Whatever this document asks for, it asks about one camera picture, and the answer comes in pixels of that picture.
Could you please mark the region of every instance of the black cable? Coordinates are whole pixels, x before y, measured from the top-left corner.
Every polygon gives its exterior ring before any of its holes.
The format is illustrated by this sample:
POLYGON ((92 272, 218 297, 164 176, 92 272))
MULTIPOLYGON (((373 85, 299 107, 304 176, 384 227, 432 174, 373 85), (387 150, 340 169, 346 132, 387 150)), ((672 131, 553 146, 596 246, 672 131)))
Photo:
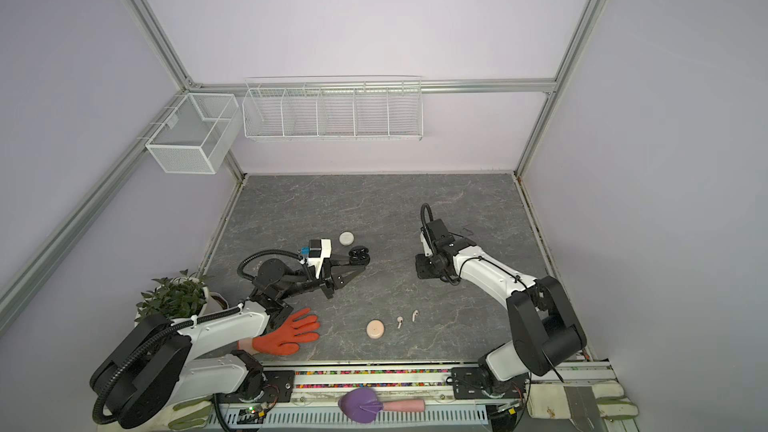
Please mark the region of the black cable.
MULTIPOLYGON (((531 373, 528 372, 528 381, 530 383, 531 380, 531 373)), ((520 421, 523 420, 523 417, 525 416, 525 412, 528 410, 528 399, 531 397, 531 393, 528 392, 528 395, 525 395, 523 398, 523 393, 520 388, 517 387, 517 385, 514 386, 518 390, 518 394, 520 395, 520 401, 522 402, 521 411, 519 412, 518 416, 514 420, 514 425, 511 429, 509 429, 508 432, 513 432, 514 429, 517 428, 517 426, 520 425, 520 421)), ((506 409, 502 412, 495 412, 494 414, 489 414, 488 416, 492 419, 494 418, 502 418, 509 412, 509 409, 506 409)))
POLYGON ((237 274, 242 278, 252 282, 255 279, 255 277, 251 274, 246 274, 244 272, 245 266, 250 264, 252 261, 256 260, 257 258, 263 257, 264 255, 283 255, 283 257, 293 258, 299 261, 306 277, 310 279, 313 278, 310 276, 310 268, 309 266, 307 266, 306 260, 302 254, 296 254, 295 252, 288 252, 288 251, 280 250, 278 248, 268 248, 266 250, 258 251, 255 254, 249 255, 240 263, 240 265, 237 266, 237 274))
POLYGON ((452 384, 453 381, 455 380, 456 382, 459 382, 460 384, 464 384, 467 387, 472 388, 472 389, 478 389, 478 390, 482 390, 483 389, 483 387, 481 385, 473 384, 469 380, 460 379, 458 377, 449 377, 449 378, 451 379, 451 382, 448 382, 449 384, 452 384))
POLYGON ((432 207, 429 206, 426 202, 422 204, 422 209, 419 212, 419 217, 422 220, 422 230, 424 231, 424 239, 427 240, 427 245, 429 246, 429 250, 432 251, 433 255, 437 255, 437 249, 435 248, 435 238, 432 236, 432 231, 429 230, 429 227, 427 227, 427 220, 424 218, 424 211, 427 212, 429 215, 429 221, 432 222, 434 218, 432 217, 432 207))
POLYGON ((522 280, 522 279, 520 279, 520 276, 519 276, 519 275, 512 275, 512 274, 510 274, 510 273, 509 273, 507 270, 505 270, 505 269, 504 269, 504 268, 503 268, 501 265, 499 265, 499 264, 496 264, 494 261, 490 261, 490 260, 486 259, 486 258, 485 258, 485 257, 483 257, 482 255, 478 255, 477 257, 470 257, 470 258, 468 258, 467 260, 465 260, 464 262, 462 262, 462 266, 458 268, 458 281, 459 281, 459 282, 462 280, 462 269, 464 269, 464 264, 466 264, 467 262, 469 262, 469 261, 471 261, 471 260, 479 260, 479 261, 484 261, 484 262, 487 262, 488 264, 491 264, 491 265, 493 265, 494 267, 496 267, 498 270, 500 270, 500 271, 504 272, 506 275, 509 275, 510 277, 512 277, 512 278, 514 279, 514 281, 515 281, 515 282, 519 282, 519 283, 523 284, 523 287, 525 287, 525 288, 528 288, 528 286, 525 284, 525 282, 523 282, 523 280, 522 280))
POLYGON ((219 396, 221 394, 214 394, 213 399, 211 402, 214 404, 214 412, 216 413, 216 420, 219 421, 219 425, 224 430, 224 432, 235 432, 230 428, 230 426, 226 423, 224 416, 221 414, 221 406, 219 406, 219 396))
POLYGON ((556 368, 554 368, 554 364, 552 364, 552 360, 549 360, 549 357, 547 357, 547 353, 542 350, 542 354, 544 354, 544 358, 547 359, 547 363, 549 364, 549 367, 552 368, 552 371, 554 372, 554 374, 558 376, 558 379, 560 379, 560 381, 563 384, 565 384, 565 380, 563 380, 563 376, 560 375, 560 372, 558 372, 556 368))
MULTIPOLYGON (((224 311, 213 312, 212 314, 202 315, 197 318, 197 323, 202 324, 204 322, 213 321, 219 318, 238 314, 239 312, 240 312, 240 306, 238 305, 237 307, 228 308, 227 310, 224 310, 224 311)), ((112 422, 115 422, 118 419, 118 416, 116 414, 112 414, 110 416, 104 415, 104 405, 107 403, 107 397, 109 397, 109 395, 112 392, 112 389, 114 389, 114 386, 117 384, 118 380, 120 380, 120 378, 123 376, 125 371, 129 369, 130 366, 136 362, 136 360, 139 360, 139 358, 143 357, 159 341, 163 340, 164 338, 168 337, 169 335, 171 335, 176 331, 179 331, 183 328, 191 327, 192 325, 194 325, 193 321, 184 321, 184 322, 179 322, 178 324, 171 325, 170 327, 157 332, 155 335, 148 337, 146 341, 144 341, 141 345, 139 345, 136 349, 134 349, 133 352, 130 353, 130 355, 120 365, 120 367, 118 367, 118 369, 114 372, 114 374, 112 374, 112 377, 109 379, 106 385, 101 389, 101 392, 99 392, 98 397, 96 397, 96 402, 94 403, 94 409, 93 409, 93 412, 91 413, 91 418, 93 418, 96 424, 99 424, 99 425, 111 424, 112 422)))
POLYGON ((462 270, 464 269, 464 264, 466 264, 467 262, 469 262, 471 260, 482 260, 482 257, 470 257, 467 260, 465 260, 464 262, 462 262, 462 266, 458 268, 458 281, 459 282, 462 281, 462 270))
MULTIPOLYGON (((531 373, 528 372, 528 382, 531 383, 531 373)), ((525 416, 525 412, 528 410, 528 400, 531 398, 531 392, 528 392, 528 395, 525 396, 525 400, 523 401, 523 410, 520 412, 520 417, 514 422, 514 425, 510 429, 509 432, 513 432, 514 429, 516 429, 520 425, 520 421, 523 420, 523 417, 525 416)))

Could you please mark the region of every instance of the white wall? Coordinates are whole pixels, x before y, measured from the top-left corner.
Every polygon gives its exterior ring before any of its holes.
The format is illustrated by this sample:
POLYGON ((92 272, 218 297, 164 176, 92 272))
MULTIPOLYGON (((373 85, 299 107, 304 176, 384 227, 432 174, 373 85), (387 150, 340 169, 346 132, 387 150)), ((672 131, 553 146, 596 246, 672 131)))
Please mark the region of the white wall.
MULTIPOLYGON (((176 92, 120 0, 0 0, 0 287, 176 92)), ((0 338, 3 430, 95 430, 150 278, 196 269, 232 179, 147 156, 0 338)))
MULTIPOLYGON (((553 77, 587 0, 149 0, 197 82, 553 77)), ((425 96, 422 142, 240 138, 245 172, 514 168, 543 94, 425 96)))
POLYGON ((552 77, 586 0, 149 0, 197 82, 552 77))
POLYGON ((120 0, 0 0, 0 64, 1 287, 176 89, 120 0))
POLYGON ((229 174, 166 174, 150 157, 0 338, 4 430, 95 430, 88 380, 133 327, 154 277, 197 270, 229 174))
POLYGON ((610 0, 524 182, 641 430, 765 430, 768 0, 610 0))
POLYGON ((233 151, 245 172, 513 170, 544 104, 541 92, 424 95, 424 138, 252 142, 233 151))

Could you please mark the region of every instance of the white flower pot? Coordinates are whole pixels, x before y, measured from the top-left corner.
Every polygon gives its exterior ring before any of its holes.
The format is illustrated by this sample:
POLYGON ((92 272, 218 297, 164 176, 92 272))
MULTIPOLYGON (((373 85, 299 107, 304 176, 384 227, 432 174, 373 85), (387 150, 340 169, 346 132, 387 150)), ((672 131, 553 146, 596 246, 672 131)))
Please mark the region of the white flower pot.
MULTIPOLYGON (((197 279, 197 277, 178 277, 175 280, 195 281, 195 282, 199 282, 200 281, 200 280, 197 279)), ((159 288, 160 288, 160 286, 157 286, 157 287, 154 288, 154 290, 158 290, 159 288)), ((213 312, 218 312, 218 311, 224 310, 224 308, 221 306, 221 304, 219 302, 217 302, 216 299, 214 298, 214 296, 216 296, 216 297, 220 298, 222 301, 224 301, 226 303, 226 300, 224 299, 224 297, 221 296, 221 294, 217 294, 216 292, 211 292, 208 289, 208 287, 203 287, 203 295, 205 296, 205 304, 203 304, 203 307, 200 309, 200 312, 197 314, 198 316, 206 315, 206 314, 212 314, 213 312)), ((135 318, 139 318, 139 312, 138 311, 136 311, 136 317, 135 318)))

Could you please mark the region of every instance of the white wire basket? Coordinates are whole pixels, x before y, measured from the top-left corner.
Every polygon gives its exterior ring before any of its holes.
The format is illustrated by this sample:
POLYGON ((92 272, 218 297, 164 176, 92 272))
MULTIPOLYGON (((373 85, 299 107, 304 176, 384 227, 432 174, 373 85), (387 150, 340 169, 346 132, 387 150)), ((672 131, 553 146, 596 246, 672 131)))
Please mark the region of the white wire basket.
POLYGON ((241 113, 232 94, 187 93, 147 149, 168 173, 215 174, 240 131, 241 113))
POLYGON ((245 136, 253 140, 421 139, 418 81, 249 84, 245 136))

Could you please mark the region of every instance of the rubber glove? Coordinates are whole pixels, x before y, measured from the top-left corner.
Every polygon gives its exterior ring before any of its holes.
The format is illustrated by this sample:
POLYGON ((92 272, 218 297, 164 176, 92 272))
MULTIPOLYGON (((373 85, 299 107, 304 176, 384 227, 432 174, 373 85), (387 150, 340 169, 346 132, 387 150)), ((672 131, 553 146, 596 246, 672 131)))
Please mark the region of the rubber glove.
POLYGON ((302 342, 313 342, 320 338, 317 332, 320 322, 316 315, 307 315, 308 308, 303 308, 288 317, 276 331, 253 339, 246 338, 237 342, 237 348, 246 352, 263 352, 272 355, 291 355, 299 351, 302 342))

